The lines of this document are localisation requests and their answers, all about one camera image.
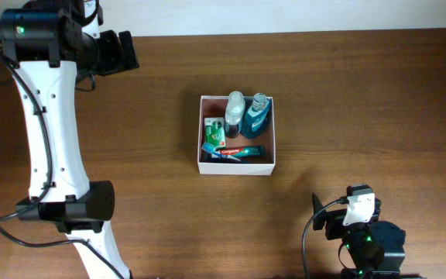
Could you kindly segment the Colgate toothpaste tube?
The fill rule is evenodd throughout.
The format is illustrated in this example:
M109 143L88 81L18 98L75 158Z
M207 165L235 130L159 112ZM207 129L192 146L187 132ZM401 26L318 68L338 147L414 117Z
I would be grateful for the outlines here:
M264 146L243 146L219 149L219 153L233 157L264 157L266 155Z

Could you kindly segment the green Dettol soap box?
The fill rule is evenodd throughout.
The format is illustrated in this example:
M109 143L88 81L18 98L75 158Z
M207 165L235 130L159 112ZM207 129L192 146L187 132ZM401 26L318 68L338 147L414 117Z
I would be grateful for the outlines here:
M205 142L217 149L226 147L225 119L221 117L205 118Z

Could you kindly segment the blue white toothbrush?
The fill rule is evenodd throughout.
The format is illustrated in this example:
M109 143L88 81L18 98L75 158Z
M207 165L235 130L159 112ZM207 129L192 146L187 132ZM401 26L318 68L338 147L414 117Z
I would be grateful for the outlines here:
M233 157L232 155L225 155L223 153L220 153L218 150L216 150L216 147L210 143L204 143L201 146L201 149L204 152L209 153L211 155L215 155L216 157L219 157L221 159L229 159L229 160L241 162L241 160L237 157Z

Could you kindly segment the blue Listerine mouthwash bottle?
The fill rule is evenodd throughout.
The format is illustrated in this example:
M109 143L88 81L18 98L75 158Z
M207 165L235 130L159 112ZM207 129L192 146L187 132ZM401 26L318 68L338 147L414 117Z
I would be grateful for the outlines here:
M270 110L270 100L263 93L256 93L244 115L242 134L247 139L256 138L265 128Z

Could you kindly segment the blue disposable razor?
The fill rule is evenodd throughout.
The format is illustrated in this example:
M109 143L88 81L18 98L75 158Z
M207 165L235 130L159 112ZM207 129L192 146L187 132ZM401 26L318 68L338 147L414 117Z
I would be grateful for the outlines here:
M214 163L214 164L246 164L246 161L239 159L237 157L220 157L213 153L204 153L201 159L202 162L205 163Z

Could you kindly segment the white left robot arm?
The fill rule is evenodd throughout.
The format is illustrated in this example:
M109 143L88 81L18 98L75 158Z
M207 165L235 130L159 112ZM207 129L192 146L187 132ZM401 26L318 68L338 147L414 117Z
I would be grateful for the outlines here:
M19 90L31 165L14 217L55 225L89 277L129 278L112 232L113 185L88 178L77 134L79 83L139 66L131 34L101 31L103 22L97 1L29 1L1 14L0 59Z

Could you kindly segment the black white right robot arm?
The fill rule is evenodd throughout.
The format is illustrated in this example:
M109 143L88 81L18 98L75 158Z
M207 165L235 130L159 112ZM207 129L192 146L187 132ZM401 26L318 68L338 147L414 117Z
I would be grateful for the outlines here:
M341 240L338 248L348 251L353 267L342 266L341 278L398 278L405 260L406 232L392 222L381 221L381 201L374 193L348 191L346 196L322 205L316 194L311 224L324 230L328 240Z

